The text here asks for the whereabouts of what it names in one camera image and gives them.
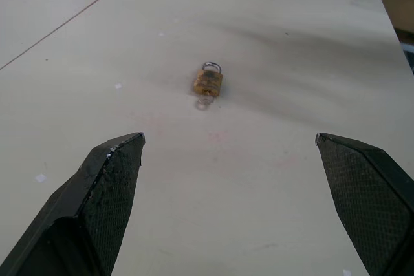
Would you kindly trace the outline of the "brown cardboard box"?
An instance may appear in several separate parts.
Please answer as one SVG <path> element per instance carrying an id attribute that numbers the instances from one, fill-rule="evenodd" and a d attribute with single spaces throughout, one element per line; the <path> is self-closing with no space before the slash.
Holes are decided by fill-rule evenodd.
<path id="1" fill-rule="evenodd" d="M 414 0 L 382 2 L 400 42 L 414 45 Z"/>

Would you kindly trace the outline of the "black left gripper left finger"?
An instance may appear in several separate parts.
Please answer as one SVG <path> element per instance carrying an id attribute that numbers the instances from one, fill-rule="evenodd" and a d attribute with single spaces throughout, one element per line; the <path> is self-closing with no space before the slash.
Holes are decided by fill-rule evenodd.
<path id="1" fill-rule="evenodd" d="M 143 133 L 93 148 L 45 202 L 0 276 L 111 276 L 133 207 Z"/>

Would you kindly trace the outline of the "small brass padlock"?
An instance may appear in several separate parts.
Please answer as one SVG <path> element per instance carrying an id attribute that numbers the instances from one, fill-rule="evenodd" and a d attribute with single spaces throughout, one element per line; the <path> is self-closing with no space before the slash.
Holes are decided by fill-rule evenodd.
<path id="1" fill-rule="evenodd" d="M 223 82 L 222 68 L 214 62 L 206 62 L 198 71 L 193 84 L 193 91 L 202 96 L 218 97 Z"/>

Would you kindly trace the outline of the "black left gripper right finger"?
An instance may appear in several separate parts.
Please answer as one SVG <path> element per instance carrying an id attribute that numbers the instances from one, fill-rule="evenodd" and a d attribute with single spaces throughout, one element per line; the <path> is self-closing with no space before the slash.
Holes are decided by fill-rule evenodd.
<path id="1" fill-rule="evenodd" d="M 369 276 L 414 276 L 414 180 L 384 150 L 315 139 L 336 212 Z"/>

